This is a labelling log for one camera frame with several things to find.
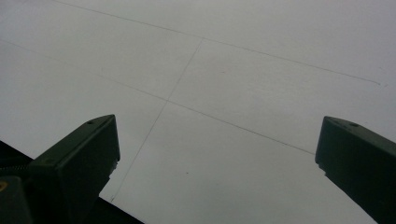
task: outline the white surface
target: white surface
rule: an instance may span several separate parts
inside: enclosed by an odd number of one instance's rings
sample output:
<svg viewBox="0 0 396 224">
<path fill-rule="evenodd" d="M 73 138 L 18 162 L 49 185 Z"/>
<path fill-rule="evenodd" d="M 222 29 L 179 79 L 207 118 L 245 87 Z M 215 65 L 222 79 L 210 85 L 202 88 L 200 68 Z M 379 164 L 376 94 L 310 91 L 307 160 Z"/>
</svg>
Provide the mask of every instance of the white surface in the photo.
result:
<svg viewBox="0 0 396 224">
<path fill-rule="evenodd" d="M 396 141 L 394 1 L 62 1 L 0 0 L 1 140 L 115 114 L 101 196 L 148 224 L 373 223 L 312 152 L 324 115 Z"/>
<path fill-rule="evenodd" d="M 12 14 L 26 0 L 1 0 L 0 1 L 0 22 Z"/>
<path fill-rule="evenodd" d="M 171 103 L 114 204 L 145 223 L 374 223 L 313 155 Z"/>
<path fill-rule="evenodd" d="M 59 0 L 394 84 L 394 0 Z"/>
<path fill-rule="evenodd" d="M 396 139 L 396 97 L 388 88 L 211 41 L 170 100 L 313 153 L 324 116 Z"/>
<path fill-rule="evenodd" d="M 85 121 L 115 114 L 121 161 L 101 196 L 118 190 L 164 101 L 0 41 L 0 139 L 37 157 Z"/>
<path fill-rule="evenodd" d="M 164 99 L 200 38 L 31 0 L 0 24 L 0 39 Z"/>
</svg>

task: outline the faint grid line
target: faint grid line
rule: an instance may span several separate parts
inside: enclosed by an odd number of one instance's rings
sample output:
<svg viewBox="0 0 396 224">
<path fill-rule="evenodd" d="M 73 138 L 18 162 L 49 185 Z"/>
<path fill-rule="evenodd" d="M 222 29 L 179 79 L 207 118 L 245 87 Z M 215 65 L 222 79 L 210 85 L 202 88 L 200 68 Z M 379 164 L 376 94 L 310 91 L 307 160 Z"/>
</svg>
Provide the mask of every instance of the faint grid line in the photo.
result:
<svg viewBox="0 0 396 224">
<path fill-rule="evenodd" d="M 134 164 L 134 161 L 136 160 L 137 156 L 139 155 L 140 151 L 142 150 L 143 146 L 145 145 L 146 141 L 148 140 L 155 124 L 157 123 L 157 120 L 160 118 L 161 114 L 163 113 L 163 110 L 165 109 L 166 105 L 168 104 L 168 101 L 166 101 L 163 104 L 163 108 L 161 109 L 160 113 L 158 114 L 157 118 L 154 120 L 154 123 L 152 124 L 151 128 L 149 129 L 148 134 L 146 135 L 145 140 L 143 141 L 142 145 L 140 146 L 139 150 L 137 151 L 136 155 L 134 156 L 134 159 L 132 160 L 131 164 L 129 165 L 128 171 L 125 173 L 125 176 L 123 177 L 122 181 L 120 182 L 120 186 L 117 189 L 116 193 L 114 195 L 111 196 L 111 200 L 110 202 L 113 203 L 114 199 L 117 197 L 117 195 L 120 192 L 120 189 L 122 187 L 123 182 L 125 181 L 126 176 L 128 175 L 128 173 L 131 171 L 132 165 Z"/>
<path fill-rule="evenodd" d="M 193 112 L 202 114 L 202 115 L 204 115 L 204 116 L 210 117 L 210 118 L 212 118 L 212 119 L 216 119 L 216 120 L 218 120 L 218 121 L 221 121 L 221 122 L 224 122 L 224 123 L 233 125 L 234 127 L 239 128 L 239 129 L 242 129 L 242 130 L 245 130 L 245 131 L 247 131 L 247 132 L 255 133 L 255 134 L 257 134 L 257 135 L 259 135 L 259 136 L 261 136 L 261 137 L 264 137 L 264 138 L 273 140 L 273 141 L 278 142 L 278 143 L 280 143 L 280 144 L 283 144 L 283 145 L 285 145 L 285 146 L 294 147 L 294 148 L 296 148 L 296 149 L 298 149 L 298 150 L 301 150 L 301 151 L 304 152 L 304 153 L 308 153 L 308 154 L 311 154 L 311 155 L 315 155 L 315 153 L 310 152 L 310 151 L 308 151 L 308 150 L 306 150 L 306 149 L 303 149 L 303 148 L 300 148 L 300 147 L 292 146 L 292 145 L 290 145 L 290 144 L 288 144 L 288 143 L 284 143 L 284 142 L 282 142 L 282 141 L 276 140 L 275 138 L 272 138 L 272 137 L 270 137 L 270 136 L 267 136 L 267 135 L 264 135 L 264 134 L 261 134 L 261 133 L 256 133 L 256 132 L 251 131 L 251 130 L 249 130 L 249 129 L 246 129 L 246 128 L 243 128 L 243 127 L 241 127 L 241 126 L 238 126 L 238 125 L 236 125 L 236 124 L 230 123 L 229 121 L 226 121 L 226 120 L 223 120 L 223 119 L 215 118 L 215 117 L 213 117 L 213 116 L 207 115 L 207 114 L 204 113 L 204 112 L 201 112 L 201 111 L 198 111 L 198 110 L 189 108 L 189 107 L 184 106 L 184 105 L 180 105 L 180 104 L 175 103 L 175 102 L 173 102 L 173 101 L 168 101 L 168 102 L 171 103 L 171 104 L 178 105 L 178 106 L 181 106 L 181 107 L 183 107 L 183 108 L 189 109 L 190 111 L 193 111 Z"/>
<path fill-rule="evenodd" d="M 219 44 L 228 45 L 228 46 L 231 46 L 231 47 L 234 47 L 234 48 L 245 49 L 245 50 L 248 50 L 248 51 L 264 54 L 264 55 L 267 55 L 267 56 L 270 56 L 270 57 L 274 57 L 274 58 L 277 58 L 277 59 L 280 59 L 280 60 L 288 61 L 288 62 L 291 62 L 291 63 L 298 63 L 298 64 L 314 67 L 314 68 L 317 68 L 317 69 L 321 69 L 321 70 L 324 70 L 324 71 L 332 72 L 332 73 L 335 73 L 335 74 L 338 74 L 338 75 L 360 79 L 361 81 L 372 82 L 372 83 L 374 83 L 376 85 L 379 85 L 379 86 L 381 85 L 381 83 L 379 83 L 379 82 L 376 82 L 376 81 L 373 81 L 371 79 L 367 79 L 367 78 L 364 78 L 364 77 L 355 77 L 355 76 L 352 76 L 352 75 L 349 75 L 349 74 L 346 74 L 346 73 L 335 72 L 333 70 L 330 70 L 330 69 L 327 69 L 327 68 L 318 67 L 318 66 L 315 66 L 315 65 L 312 65 L 312 64 L 309 64 L 309 63 L 298 62 L 298 61 L 295 61 L 295 60 L 292 60 L 292 59 L 283 58 L 283 57 L 280 57 L 280 56 L 276 56 L 274 54 L 261 52 L 261 51 L 255 50 L 255 49 L 247 49 L 247 48 L 244 48 L 244 47 L 239 47 L 239 46 L 228 44 L 228 43 L 224 43 L 224 42 L 221 42 L 221 41 L 218 41 L 218 40 L 215 40 L 215 39 L 208 39 L 208 38 L 205 38 L 205 37 L 204 37 L 204 39 L 208 40 L 208 41 L 216 42 L 216 43 L 219 43 Z"/>
<path fill-rule="evenodd" d="M 195 52 L 192 54 L 192 56 L 190 57 L 189 61 L 187 62 L 187 65 L 186 65 L 186 67 L 184 68 L 183 72 L 181 73 L 181 76 L 178 78 L 175 87 L 172 89 L 171 94 L 169 94 L 169 97 L 168 97 L 167 101 L 169 101 L 169 99 L 170 99 L 171 96 L 173 95 L 174 91 L 176 90 L 178 83 L 179 83 L 180 80 L 184 77 L 184 75 L 185 75 L 185 73 L 186 73 L 186 71 L 187 71 L 187 68 L 189 67 L 189 65 L 190 65 L 190 63 L 191 63 L 191 61 L 192 61 L 192 59 L 195 57 L 195 54 L 198 52 L 199 48 L 201 47 L 201 44 L 202 44 L 203 41 L 204 41 L 204 39 L 201 38 L 201 41 L 199 42 L 199 45 L 198 45 L 197 49 L 195 50 Z"/>
<path fill-rule="evenodd" d="M 303 64 L 303 65 L 305 65 L 305 66 L 314 67 L 314 68 L 321 69 L 321 70 L 328 71 L 328 72 L 332 72 L 332 73 L 335 73 L 335 74 L 338 74 L 338 75 L 356 78 L 356 79 L 359 79 L 359 80 L 361 80 L 361 81 L 371 82 L 371 83 L 374 83 L 374 84 L 379 85 L 379 86 L 381 85 L 381 83 L 376 82 L 376 81 L 373 81 L 373 80 L 371 80 L 371 79 L 367 79 L 367 78 L 364 78 L 364 77 L 355 77 L 355 76 L 352 76 L 352 75 L 349 75 L 349 74 L 346 74 L 346 73 L 336 72 L 336 71 L 333 71 L 333 70 L 331 70 L 331 69 L 322 68 L 322 67 L 319 67 L 319 66 L 316 66 L 316 65 L 312 65 L 312 64 L 309 64 L 309 63 L 302 63 L 302 62 L 295 61 L 295 60 L 292 60 L 292 59 L 287 59 L 287 58 L 284 58 L 284 57 L 276 56 L 276 55 L 274 55 L 274 54 L 265 53 L 265 52 L 263 52 L 263 51 L 259 51 L 259 50 L 255 50 L 255 49 L 248 49 L 248 48 L 236 46 L 236 45 L 233 45 L 233 44 L 228 44 L 228 43 L 221 42 L 221 41 L 218 41 L 218 40 L 215 40 L 215 39 L 206 38 L 206 37 L 204 37 L 204 36 L 199 36 L 199 35 L 193 35 L 193 34 L 183 33 L 183 32 L 180 32 L 180 31 L 177 31 L 177 30 L 173 30 L 173 29 L 170 29 L 170 28 L 161 27 L 161 26 L 159 26 L 159 25 L 154 25 L 154 24 L 150 24 L 150 23 L 147 23 L 147 22 L 143 22 L 143 21 L 136 21 L 136 20 L 132 20 L 132 19 L 128 19 L 128 18 L 123 18 L 123 17 L 120 17 L 120 16 L 116 16 L 116 15 L 112 15 L 112 14 L 105 13 L 105 12 L 102 12 L 102 11 L 97 11 L 97 10 L 93 10 L 93 9 L 86 8 L 86 7 L 80 7 L 80 6 L 75 6 L 75 5 L 72 5 L 72 4 L 60 2 L 60 1 L 58 1 L 58 0 L 51 0 L 51 1 L 57 2 L 57 3 L 59 3 L 59 4 L 64 4 L 64 5 L 67 5 L 67 6 L 70 6 L 70 7 L 77 7 L 77 8 L 81 8 L 81 9 L 84 9 L 84 10 L 88 10 L 88 11 L 100 13 L 100 14 L 103 14 L 103 15 L 107 15 L 107 16 L 114 17 L 114 18 L 118 18 L 118 19 L 125 20 L 125 21 L 133 21 L 133 22 L 145 24 L 145 25 L 148 25 L 148 26 L 152 26 L 152 27 L 164 29 L 164 30 L 167 30 L 167 31 L 172 31 L 172 32 L 175 32 L 175 33 L 179 33 L 179 34 L 183 34 L 183 35 L 189 35 L 189 36 L 193 36 L 193 37 L 198 37 L 198 38 L 202 38 L 202 39 L 205 39 L 205 40 L 208 40 L 208 41 L 212 41 L 212 42 L 216 42 L 216 43 L 228 45 L 228 46 L 231 46 L 231 47 L 235 47 L 235 48 L 239 48 L 239 49 L 245 49 L 245 50 L 253 51 L 253 52 L 260 53 L 260 54 L 264 54 L 264 55 L 267 55 L 267 56 L 270 56 L 270 57 L 274 57 L 274 58 L 277 58 L 277 59 L 280 59 L 280 60 L 284 60 L 284 61 L 288 61 L 288 62 L 292 62 L 292 63 L 299 63 L 299 64 Z"/>
<path fill-rule="evenodd" d="M 13 45 L 13 46 L 15 46 L 15 47 L 17 47 L 17 48 L 25 49 L 25 50 L 27 50 L 27 51 L 33 52 L 34 54 L 38 54 L 38 55 L 40 55 L 41 57 L 50 59 L 50 60 L 55 61 L 55 62 L 57 62 L 57 63 L 63 63 L 63 64 L 66 64 L 66 65 L 69 65 L 69 66 L 71 66 L 71 67 L 73 67 L 73 68 L 77 68 L 77 69 L 82 70 L 82 71 L 84 71 L 84 72 L 86 72 L 86 73 L 89 73 L 89 74 L 91 74 L 91 75 L 93 75 L 93 76 L 96 76 L 96 77 L 99 77 L 99 78 L 102 78 L 102 79 L 106 79 L 107 81 L 115 82 L 115 83 L 117 83 L 117 84 L 120 84 L 121 86 L 127 87 L 127 88 L 129 88 L 129 89 L 134 90 L 134 91 L 140 91 L 140 92 L 142 92 L 142 93 L 145 93 L 145 94 L 150 95 L 150 96 L 152 96 L 152 97 L 158 98 L 158 99 L 160 99 L 160 100 L 167 101 L 167 99 L 164 99 L 164 98 L 162 98 L 161 96 L 157 96 L 157 95 L 154 95 L 154 94 L 149 93 L 149 92 L 147 92 L 147 91 L 142 91 L 142 90 L 140 90 L 140 89 L 138 89 L 138 88 L 136 88 L 136 87 L 129 86 L 129 85 L 125 84 L 125 83 L 118 82 L 117 80 L 114 80 L 114 79 L 112 79 L 112 78 L 110 78 L 110 77 L 105 77 L 105 76 L 100 75 L 100 74 L 95 73 L 95 72 L 92 72 L 92 71 L 90 71 L 89 69 L 86 69 L 86 68 L 84 68 L 84 67 L 79 67 L 79 66 L 77 66 L 77 65 L 75 65 L 75 64 L 72 64 L 72 63 L 68 63 L 68 62 L 64 62 L 64 61 L 58 60 L 58 59 L 54 59 L 54 58 L 52 58 L 52 57 L 50 57 L 50 56 L 47 56 L 47 55 L 45 55 L 45 54 L 43 54 L 43 53 L 36 52 L 35 50 L 28 49 L 28 48 L 26 48 L 26 47 L 24 47 L 24 46 L 20 46 L 20 45 L 14 44 L 14 43 L 9 42 L 9 41 L 4 40 L 4 39 L 0 39 L 0 41 L 3 41 L 3 42 L 8 43 L 8 44 L 10 44 L 10 45 Z"/>
<path fill-rule="evenodd" d="M 121 20 L 124 20 L 124 21 L 133 21 L 133 22 L 140 23 L 140 24 L 144 24 L 144 25 L 147 25 L 147 26 L 152 26 L 152 27 L 156 27 L 156 28 L 163 29 L 163 30 L 167 30 L 167 31 L 172 31 L 172 32 L 175 32 L 175 33 L 179 33 L 179 34 L 182 34 L 182 35 L 189 35 L 189 36 L 194 36 L 194 37 L 202 38 L 201 36 L 198 36 L 198 35 L 192 35 L 192 34 L 183 33 L 183 32 L 177 31 L 177 30 L 173 30 L 173 29 L 166 28 L 166 27 L 161 27 L 161 26 L 158 26 L 158 25 L 153 25 L 153 24 L 146 23 L 146 22 L 143 22 L 143 21 L 136 21 L 136 20 L 132 20 L 132 19 L 128 19 L 128 18 L 124 18 L 124 17 L 120 17 L 120 16 L 108 14 L 108 13 L 105 13 L 105 12 L 103 12 L 103 11 L 97 11 L 97 10 L 90 9 L 90 8 L 86 8 L 86 7 L 75 6 L 75 5 L 68 4 L 68 3 L 64 3 L 64 2 L 60 2 L 60 1 L 57 1 L 57 0 L 51 0 L 51 1 L 57 2 L 57 3 L 59 3 L 59 4 L 64 4 L 64 5 L 67 5 L 67 6 L 70 6 L 70 7 L 77 7 L 77 8 L 81 8 L 81 9 L 84 9 L 84 10 L 88 10 L 88 11 L 100 13 L 100 14 L 107 15 L 107 16 L 114 17 L 114 18 L 118 18 L 118 19 L 121 19 Z"/>
</svg>

